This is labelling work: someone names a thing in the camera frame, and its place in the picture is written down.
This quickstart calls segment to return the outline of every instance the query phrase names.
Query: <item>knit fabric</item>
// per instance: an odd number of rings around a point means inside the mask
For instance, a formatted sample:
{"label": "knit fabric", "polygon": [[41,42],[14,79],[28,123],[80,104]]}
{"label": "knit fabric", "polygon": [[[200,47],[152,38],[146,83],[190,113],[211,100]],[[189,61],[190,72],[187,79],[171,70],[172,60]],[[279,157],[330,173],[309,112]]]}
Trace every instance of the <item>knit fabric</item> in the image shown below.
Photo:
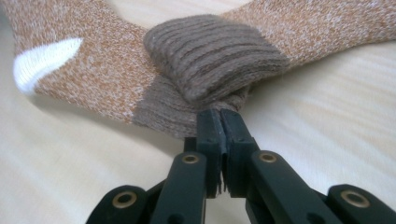
{"label": "knit fabric", "polygon": [[207,104],[296,65],[396,39],[396,1],[257,0],[167,21],[145,36],[155,65],[191,104]]}
{"label": "knit fabric", "polygon": [[195,135],[198,110],[237,110],[246,98],[243,90],[214,105],[188,104],[144,50],[147,30],[119,18],[102,0],[0,3],[14,32],[15,79],[32,92],[178,138]]}
{"label": "knit fabric", "polygon": [[221,17],[256,28],[290,67],[396,39],[394,0],[255,0]]}
{"label": "knit fabric", "polygon": [[289,59],[247,25],[213,15],[167,21],[144,39],[155,65],[193,105],[282,73]]}

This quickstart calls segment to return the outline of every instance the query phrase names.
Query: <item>brown sock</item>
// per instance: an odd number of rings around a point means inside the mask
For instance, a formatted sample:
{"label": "brown sock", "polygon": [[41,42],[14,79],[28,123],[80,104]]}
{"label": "brown sock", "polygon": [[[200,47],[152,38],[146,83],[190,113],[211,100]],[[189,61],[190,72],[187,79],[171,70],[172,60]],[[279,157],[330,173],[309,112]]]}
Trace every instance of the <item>brown sock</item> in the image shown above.
{"label": "brown sock", "polygon": [[160,24],[145,47],[183,97],[200,105],[331,53],[392,39],[393,0],[259,0],[220,17]]}
{"label": "brown sock", "polygon": [[146,29],[121,20],[101,0],[0,2],[14,31],[14,77],[23,93],[176,137],[195,135],[197,111],[237,110],[245,101],[247,89],[211,105],[188,104],[149,59]]}

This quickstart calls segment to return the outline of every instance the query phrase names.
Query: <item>white sock toe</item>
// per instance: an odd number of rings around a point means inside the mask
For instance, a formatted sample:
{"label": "white sock toe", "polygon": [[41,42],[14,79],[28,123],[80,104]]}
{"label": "white sock toe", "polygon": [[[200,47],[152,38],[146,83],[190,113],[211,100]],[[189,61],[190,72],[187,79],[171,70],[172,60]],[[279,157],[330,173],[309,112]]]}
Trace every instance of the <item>white sock toe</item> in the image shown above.
{"label": "white sock toe", "polygon": [[81,43],[82,38],[69,38],[18,55],[14,61],[14,79],[18,89],[24,94],[34,94],[37,81],[73,58]]}

